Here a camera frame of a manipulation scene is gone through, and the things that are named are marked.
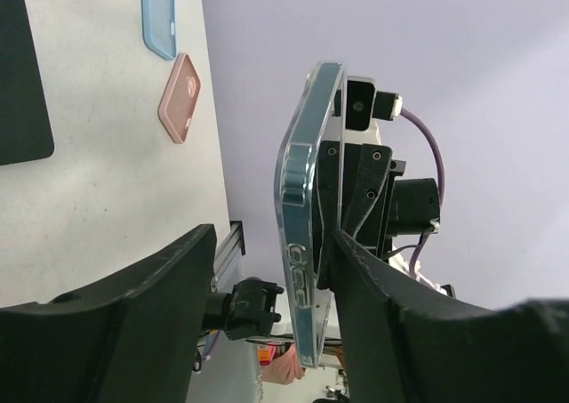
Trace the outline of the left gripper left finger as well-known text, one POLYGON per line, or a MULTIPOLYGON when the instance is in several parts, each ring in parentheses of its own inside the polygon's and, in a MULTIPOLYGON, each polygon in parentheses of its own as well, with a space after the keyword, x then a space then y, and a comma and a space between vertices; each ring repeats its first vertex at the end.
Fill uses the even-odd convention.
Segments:
POLYGON ((184 401, 216 246, 202 224, 51 302, 3 308, 2 401, 184 401))

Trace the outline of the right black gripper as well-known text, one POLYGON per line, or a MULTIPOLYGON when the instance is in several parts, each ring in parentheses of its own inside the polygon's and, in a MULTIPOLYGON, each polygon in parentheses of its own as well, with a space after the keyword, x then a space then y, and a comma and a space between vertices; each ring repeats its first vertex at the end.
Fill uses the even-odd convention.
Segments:
POLYGON ((416 235, 423 243, 437 232, 437 183, 433 178, 405 180, 405 168, 406 162, 395 160, 387 146, 321 143, 313 197, 319 261, 332 258, 335 225, 383 261, 400 252, 392 246, 393 238, 416 235))

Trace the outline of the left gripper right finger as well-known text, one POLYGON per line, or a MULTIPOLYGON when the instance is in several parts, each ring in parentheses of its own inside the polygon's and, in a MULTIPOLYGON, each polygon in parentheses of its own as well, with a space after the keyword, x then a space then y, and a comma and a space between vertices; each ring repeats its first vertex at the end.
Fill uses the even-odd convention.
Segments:
POLYGON ((355 402, 565 402, 568 303, 487 310, 334 235, 332 284, 355 402))

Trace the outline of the dark teal phone case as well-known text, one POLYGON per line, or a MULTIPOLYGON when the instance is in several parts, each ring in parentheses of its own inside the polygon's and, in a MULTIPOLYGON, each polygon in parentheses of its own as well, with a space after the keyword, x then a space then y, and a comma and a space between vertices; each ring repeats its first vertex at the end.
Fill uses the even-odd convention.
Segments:
POLYGON ((276 159, 274 204, 286 292, 299 362, 316 368, 325 344, 332 292, 317 288, 313 194, 318 150, 346 67, 321 61, 308 74, 276 159))

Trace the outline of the pink phone case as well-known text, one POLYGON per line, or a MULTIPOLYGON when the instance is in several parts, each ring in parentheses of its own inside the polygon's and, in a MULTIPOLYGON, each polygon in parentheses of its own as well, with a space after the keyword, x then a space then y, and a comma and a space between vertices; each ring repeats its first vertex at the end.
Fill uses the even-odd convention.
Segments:
POLYGON ((189 55, 182 52, 174 62, 157 109, 158 119, 175 144, 184 143, 188 137, 200 91, 196 68, 189 55))

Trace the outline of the black phone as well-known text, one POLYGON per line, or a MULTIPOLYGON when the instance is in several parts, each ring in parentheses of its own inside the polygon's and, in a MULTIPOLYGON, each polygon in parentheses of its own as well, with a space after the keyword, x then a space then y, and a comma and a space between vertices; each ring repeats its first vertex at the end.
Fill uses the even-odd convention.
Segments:
POLYGON ((52 128, 25 0, 1 0, 1 164, 50 157, 52 128))

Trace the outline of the light blue phone case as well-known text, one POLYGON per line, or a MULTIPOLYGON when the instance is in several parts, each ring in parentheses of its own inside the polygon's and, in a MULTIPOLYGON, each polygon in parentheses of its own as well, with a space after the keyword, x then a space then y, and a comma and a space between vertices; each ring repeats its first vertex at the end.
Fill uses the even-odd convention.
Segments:
POLYGON ((177 56, 175 0, 140 0, 146 47, 164 60, 177 56))

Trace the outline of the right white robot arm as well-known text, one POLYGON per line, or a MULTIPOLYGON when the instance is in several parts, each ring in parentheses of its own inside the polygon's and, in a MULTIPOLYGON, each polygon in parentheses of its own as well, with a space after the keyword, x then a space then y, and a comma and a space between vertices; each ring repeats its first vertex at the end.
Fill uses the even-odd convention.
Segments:
POLYGON ((433 178, 404 179, 406 162, 377 144, 323 141, 312 196, 314 272, 317 287, 330 284, 330 232, 337 222, 371 255, 441 294, 451 295, 411 267, 401 253, 416 249, 440 225, 440 197, 433 178))

